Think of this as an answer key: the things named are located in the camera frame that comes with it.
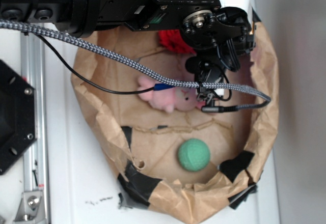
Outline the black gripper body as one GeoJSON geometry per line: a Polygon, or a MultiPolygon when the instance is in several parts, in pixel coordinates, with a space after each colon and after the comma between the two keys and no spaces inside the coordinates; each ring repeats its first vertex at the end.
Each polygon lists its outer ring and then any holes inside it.
{"type": "Polygon", "coordinates": [[[255,46],[253,9],[250,0],[220,0],[216,9],[198,10],[186,16],[181,37],[197,51],[219,47],[237,55],[250,53],[255,46]]]}

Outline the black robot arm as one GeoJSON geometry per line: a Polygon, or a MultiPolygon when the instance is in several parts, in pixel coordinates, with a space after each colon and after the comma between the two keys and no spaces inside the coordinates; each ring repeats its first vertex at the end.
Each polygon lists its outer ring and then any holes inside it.
{"type": "Polygon", "coordinates": [[[195,50],[249,53],[255,45],[250,0],[1,0],[1,18],[53,23],[87,37],[126,26],[132,31],[179,30],[195,50]]]}

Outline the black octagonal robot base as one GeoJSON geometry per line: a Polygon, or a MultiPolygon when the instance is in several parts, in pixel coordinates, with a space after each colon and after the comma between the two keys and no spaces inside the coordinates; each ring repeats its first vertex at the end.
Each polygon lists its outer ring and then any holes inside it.
{"type": "Polygon", "coordinates": [[[35,89],[1,61],[1,175],[36,140],[35,89]]]}

